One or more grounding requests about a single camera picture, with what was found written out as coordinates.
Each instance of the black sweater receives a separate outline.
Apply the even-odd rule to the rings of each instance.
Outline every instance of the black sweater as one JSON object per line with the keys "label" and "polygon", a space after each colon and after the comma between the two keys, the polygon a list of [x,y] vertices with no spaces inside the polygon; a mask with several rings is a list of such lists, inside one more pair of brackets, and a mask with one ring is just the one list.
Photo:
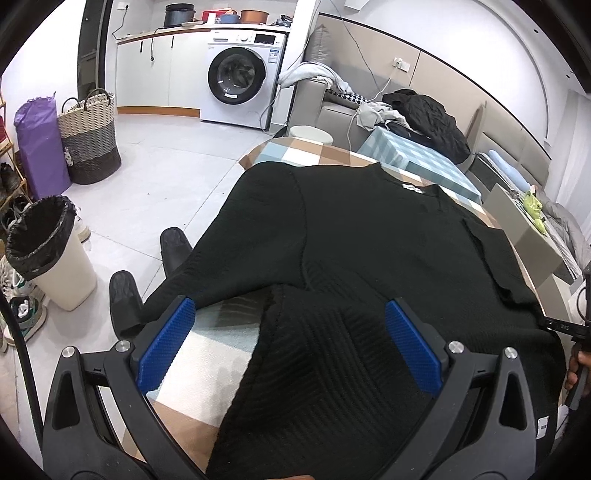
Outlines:
{"label": "black sweater", "polygon": [[258,164],[240,178],[187,261],[148,298],[198,307],[272,288],[254,350],[220,428],[214,479],[369,478],[404,442],[428,396],[384,328],[400,296],[446,340],[517,348],[551,448],[564,356],[505,234],[438,186],[403,187],[365,168]]}

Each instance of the black pot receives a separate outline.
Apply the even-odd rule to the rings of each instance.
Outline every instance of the black pot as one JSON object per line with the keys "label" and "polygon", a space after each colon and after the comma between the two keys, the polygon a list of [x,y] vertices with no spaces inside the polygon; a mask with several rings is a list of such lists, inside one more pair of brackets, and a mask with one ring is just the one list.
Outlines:
{"label": "black pot", "polygon": [[164,28],[180,27],[185,22],[192,22],[195,16],[193,4],[171,4],[166,6]]}

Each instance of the black slipper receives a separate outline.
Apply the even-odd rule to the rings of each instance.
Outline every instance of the black slipper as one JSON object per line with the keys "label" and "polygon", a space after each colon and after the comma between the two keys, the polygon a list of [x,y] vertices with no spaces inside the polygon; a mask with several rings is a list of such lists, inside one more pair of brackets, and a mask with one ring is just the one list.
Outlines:
{"label": "black slipper", "polygon": [[172,226],[160,234],[160,254],[164,275],[169,277],[189,257],[193,247],[183,231]]}
{"label": "black slipper", "polygon": [[134,276],[125,270],[114,273],[109,282],[109,310],[119,340],[133,340],[144,328],[139,321],[143,305]]}

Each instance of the red box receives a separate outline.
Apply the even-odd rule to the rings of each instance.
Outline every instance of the red box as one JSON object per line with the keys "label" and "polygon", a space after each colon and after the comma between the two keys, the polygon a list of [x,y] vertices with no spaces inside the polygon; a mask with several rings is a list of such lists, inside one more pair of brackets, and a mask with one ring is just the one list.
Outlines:
{"label": "red box", "polygon": [[224,10],[203,10],[203,13],[201,15],[201,21],[207,22],[207,18],[209,17],[209,14],[216,14],[216,18],[219,18],[224,14],[236,15],[237,13],[238,12],[236,12],[236,10],[232,10],[231,8],[226,8]]}

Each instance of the purple bag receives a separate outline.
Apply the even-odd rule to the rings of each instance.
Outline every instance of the purple bag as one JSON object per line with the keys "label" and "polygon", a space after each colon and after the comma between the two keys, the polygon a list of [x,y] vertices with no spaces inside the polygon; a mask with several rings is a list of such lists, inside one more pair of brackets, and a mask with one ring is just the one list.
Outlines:
{"label": "purple bag", "polygon": [[22,105],[14,116],[18,148],[33,196],[60,195],[72,182],[68,176],[55,97],[37,97]]}

